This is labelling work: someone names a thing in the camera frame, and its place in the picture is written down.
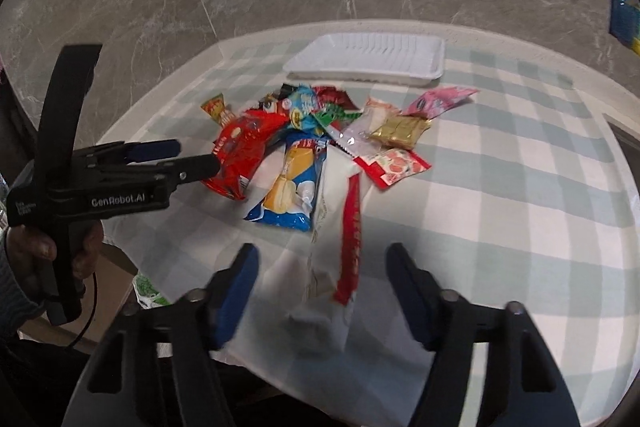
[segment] snack package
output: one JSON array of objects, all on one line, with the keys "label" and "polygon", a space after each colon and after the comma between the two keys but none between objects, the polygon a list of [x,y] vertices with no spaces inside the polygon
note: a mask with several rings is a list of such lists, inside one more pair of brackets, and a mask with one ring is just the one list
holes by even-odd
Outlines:
[{"label": "snack package", "polygon": [[335,103],[327,103],[322,109],[313,111],[313,117],[328,133],[340,132],[361,117],[361,111],[344,110]]},{"label": "snack package", "polygon": [[335,86],[313,86],[316,96],[318,97],[318,104],[320,107],[324,107],[328,103],[338,105],[346,111],[358,111],[358,107],[349,98],[347,92],[343,89],[338,89]]},{"label": "snack package", "polygon": [[433,120],[476,92],[472,87],[435,87],[420,95],[402,114]]},{"label": "snack package", "polygon": [[258,103],[254,108],[266,112],[278,112],[278,100],[284,100],[296,89],[298,89],[298,86],[292,86],[291,84],[282,84],[279,90],[270,92],[268,95],[258,100]]},{"label": "snack package", "polygon": [[211,190],[232,200],[244,200],[244,192],[262,162],[267,144],[289,119],[277,113],[249,109],[222,128],[212,153],[220,171],[203,180]]},{"label": "snack package", "polygon": [[382,144],[369,138],[386,118],[400,113],[400,110],[390,103],[369,97],[362,115],[349,126],[335,132],[329,126],[324,129],[334,139],[338,147],[354,158],[357,156],[371,156],[382,151]]},{"label": "snack package", "polygon": [[303,298],[289,312],[287,323],[300,347],[312,353],[344,350],[360,273],[360,195],[369,187],[351,157],[329,147],[318,187]]},{"label": "snack package", "polygon": [[403,178],[431,168],[413,151],[389,149],[373,156],[359,156],[354,161],[362,167],[376,187],[385,190]]},{"label": "snack package", "polygon": [[133,277],[132,284],[136,292],[138,304],[140,304],[143,309],[148,310],[150,308],[159,308],[171,304],[160,295],[160,292],[153,287],[151,281],[142,275],[142,273],[138,272],[137,275]]},{"label": "snack package", "polygon": [[236,115],[225,107],[225,97],[221,92],[207,100],[207,102],[203,103],[200,107],[216,121],[220,127],[224,127],[236,119]]},{"label": "snack package", "polygon": [[326,142],[326,138],[307,133],[289,134],[282,171],[271,190],[244,219],[303,232],[311,230],[311,213],[326,157]]},{"label": "snack package", "polygon": [[290,129],[312,132],[318,136],[322,135],[322,130],[319,128],[316,119],[311,116],[311,113],[319,108],[318,97],[309,86],[296,87],[287,98],[272,99],[271,101],[262,100],[262,102],[258,102],[258,107],[266,112],[276,112],[288,116]]},{"label": "snack package", "polygon": [[419,116],[390,116],[369,137],[388,147],[413,149],[418,139],[431,127],[431,120]]}]

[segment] blue snack package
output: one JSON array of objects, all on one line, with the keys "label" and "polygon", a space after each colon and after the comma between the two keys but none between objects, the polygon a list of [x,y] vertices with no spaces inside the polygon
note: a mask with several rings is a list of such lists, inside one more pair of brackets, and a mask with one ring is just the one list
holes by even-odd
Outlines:
[{"label": "blue snack package", "polygon": [[244,219],[303,232],[311,230],[311,213],[327,141],[304,132],[289,134],[282,171],[271,190]]},{"label": "blue snack package", "polygon": [[282,108],[288,111],[289,128],[321,136],[324,131],[313,117],[313,111],[320,108],[316,92],[309,86],[300,86],[282,100]]}]

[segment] human hand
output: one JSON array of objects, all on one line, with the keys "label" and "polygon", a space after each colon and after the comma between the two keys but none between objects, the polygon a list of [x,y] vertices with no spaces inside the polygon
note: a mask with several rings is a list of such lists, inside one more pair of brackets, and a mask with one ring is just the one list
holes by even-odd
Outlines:
[{"label": "human hand", "polygon": [[[96,221],[82,242],[82,250],[71,261],[76,279],[86,279],[95,271],[104,238],[102,223]],[[41,288],[36,267],[43,261],[56,258],[56,244],[42,230],[34,227],[9,228],[6,235],[6,256],[15,280],[25,295],[33,301],[40,297]]]}]

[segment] gold candy wrapper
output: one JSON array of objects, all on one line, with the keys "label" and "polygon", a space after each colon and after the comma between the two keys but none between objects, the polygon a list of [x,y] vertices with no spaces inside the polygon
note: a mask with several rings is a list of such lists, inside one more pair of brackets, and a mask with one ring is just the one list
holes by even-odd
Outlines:
[{"label": "gold candy wrapper", "polygon": [[220,127],[225,127],[236,119],[231,111],[225,106],[225,97],[222,93],[207,100],[200,106]]},{"label": "gold candy wrapper", "polygon": [[413,149],[418,138],[431,127],[431,120],[416,116],[390,116],[369,137],[388,147]]}]

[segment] black cable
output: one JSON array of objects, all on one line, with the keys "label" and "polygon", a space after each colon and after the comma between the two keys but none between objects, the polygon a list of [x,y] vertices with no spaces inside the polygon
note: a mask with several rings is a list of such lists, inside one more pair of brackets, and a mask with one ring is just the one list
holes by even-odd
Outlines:
[{"label": "black cable", "polygon": [[86,324],[84,325],[84,328],[82,328],[82,331],[80,331],[80,333],[78,333],[78,336],[76,336],[76,338],[74,338],[73,342],[71,344],[69,344],[68,346],[66,346],[65,349],[73,349],[74,346],[78,342],[80,342],[82,337],[84,337],[84,334],[86,333],[86,330],[89,329],[89,326],[91,326],[92,320],[94,320],[95,306],[96,306],[97,303],[98,303],[98,280],[96,279],[95,272],[94,272],[94,305],[91,308],[91,315],[89,315],[89,320],[87,320]]}]

